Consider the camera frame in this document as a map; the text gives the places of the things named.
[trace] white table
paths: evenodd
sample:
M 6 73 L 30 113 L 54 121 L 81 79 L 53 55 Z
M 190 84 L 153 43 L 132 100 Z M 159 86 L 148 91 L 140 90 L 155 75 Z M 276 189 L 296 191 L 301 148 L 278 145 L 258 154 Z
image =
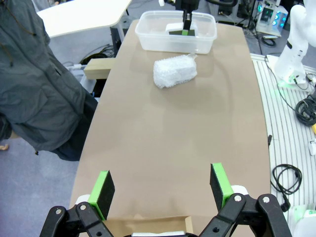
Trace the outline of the white table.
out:
M 131 0 L 74 0 L 39 11 L 38 15 L 51 38 L 117 24 L 119 37 L 123 41 L 124 32 L 119 20 L 130 2 Z

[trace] jacket drawstring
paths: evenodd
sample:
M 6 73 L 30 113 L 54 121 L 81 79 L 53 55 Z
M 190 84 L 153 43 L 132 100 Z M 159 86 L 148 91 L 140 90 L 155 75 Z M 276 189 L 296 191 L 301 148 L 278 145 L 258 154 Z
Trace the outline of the jacket drawstring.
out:
M 14 18 L 14 20 L 16 21 L 16 23 L 19 25 L 19 27 L 24 30 L 26 33 L 32 35 L 32 36 L 36 36 L 36 33 L 30 32 L 27 29 L 25 29 L 25 27 L 18 21 L 18 19 L 16 19 L 16 17 L 13 15 L 13 13 L 11 12 L 11 10 L 8 8 L 8 6 L 5 4 L 4 0 L 1 0 L 1 4 L 4 5 L 4 7 L 7 9 L 7 11 L 10 13 L 10 15 Z
M 7 48 L 0 42 L 0 46 L 2 47 L 2 49 L 4 50 L 4 52 L 7 54 L 7 56 L 9 57 L 10 59 L 10 67 L 13 66 L 13 57 L 12 55 L 10 54 L 9 50 L 7 50 Z

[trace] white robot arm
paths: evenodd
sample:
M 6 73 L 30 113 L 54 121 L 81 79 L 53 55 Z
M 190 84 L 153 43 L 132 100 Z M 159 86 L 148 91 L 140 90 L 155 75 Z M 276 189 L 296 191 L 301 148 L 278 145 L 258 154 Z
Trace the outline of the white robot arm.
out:
M 302 59 L 309 44 L 316 47 L 316 0 L 304 0 L 304 4 L 291 9 L 290 35 L 275 64 L 276 76 L 289 84 L 306 82 Z

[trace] black pants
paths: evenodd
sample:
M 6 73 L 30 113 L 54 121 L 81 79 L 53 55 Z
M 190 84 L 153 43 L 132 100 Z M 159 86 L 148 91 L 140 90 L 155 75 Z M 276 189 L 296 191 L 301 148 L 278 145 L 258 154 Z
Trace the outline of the black pants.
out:
M 77 128 L 66 143 L 51 152 L 57 154 L 60 159 L 70 161 L 80 160 L 84 142 L 97 105 L 98 102 L 88 92 L 86 92 L 83 116 Z

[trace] wooden block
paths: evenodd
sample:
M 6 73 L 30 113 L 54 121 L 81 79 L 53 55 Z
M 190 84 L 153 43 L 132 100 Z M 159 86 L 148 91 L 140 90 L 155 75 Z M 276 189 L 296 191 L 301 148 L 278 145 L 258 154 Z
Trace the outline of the wooden block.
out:
M 115 61 L 115 58 L 91 59 L 84 69 L 87 79 L 107 79 Z

